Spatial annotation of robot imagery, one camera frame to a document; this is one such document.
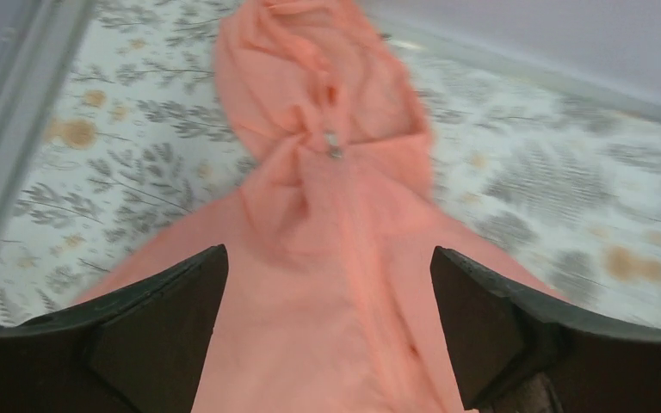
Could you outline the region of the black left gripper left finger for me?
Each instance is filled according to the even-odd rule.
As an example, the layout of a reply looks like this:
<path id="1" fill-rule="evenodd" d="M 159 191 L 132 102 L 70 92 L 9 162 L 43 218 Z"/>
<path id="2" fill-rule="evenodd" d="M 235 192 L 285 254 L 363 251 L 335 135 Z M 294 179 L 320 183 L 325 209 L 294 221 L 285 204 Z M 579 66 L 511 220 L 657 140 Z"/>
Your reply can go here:
<path id="1" fill-rule="evenodd" d="M 0 412 L 188 412 L 228 276 L 214 246 L 144 280 L 0 325 Z"/>

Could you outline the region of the salmon pink hooded jacket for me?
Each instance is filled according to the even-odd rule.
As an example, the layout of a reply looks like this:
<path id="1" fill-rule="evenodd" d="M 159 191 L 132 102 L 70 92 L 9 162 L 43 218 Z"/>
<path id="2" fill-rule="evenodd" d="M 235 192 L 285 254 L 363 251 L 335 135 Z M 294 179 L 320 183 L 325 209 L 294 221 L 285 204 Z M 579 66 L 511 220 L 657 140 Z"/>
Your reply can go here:
<path id="1" fill-rule="evenodd" d="M 82 300 L 222 244 L 229 276 L 195 411 L 462 411 L 434 249 L 548 287 L 434 203 L 434 137 L 405 66 L 352 1 L 246 1 L 212 61 L 256 167 Z"/>

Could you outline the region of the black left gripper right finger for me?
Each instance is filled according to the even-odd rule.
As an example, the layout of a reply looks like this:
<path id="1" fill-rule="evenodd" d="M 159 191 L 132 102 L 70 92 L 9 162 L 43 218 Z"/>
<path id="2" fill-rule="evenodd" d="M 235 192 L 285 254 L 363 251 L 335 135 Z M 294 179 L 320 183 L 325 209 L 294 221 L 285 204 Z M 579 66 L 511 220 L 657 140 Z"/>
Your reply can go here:
<path id="1" fill-rule="evenodd" d="M 661 329 L 568 304 L 441 247 L 430 272 L 465 409 L 661 412 Z"/>

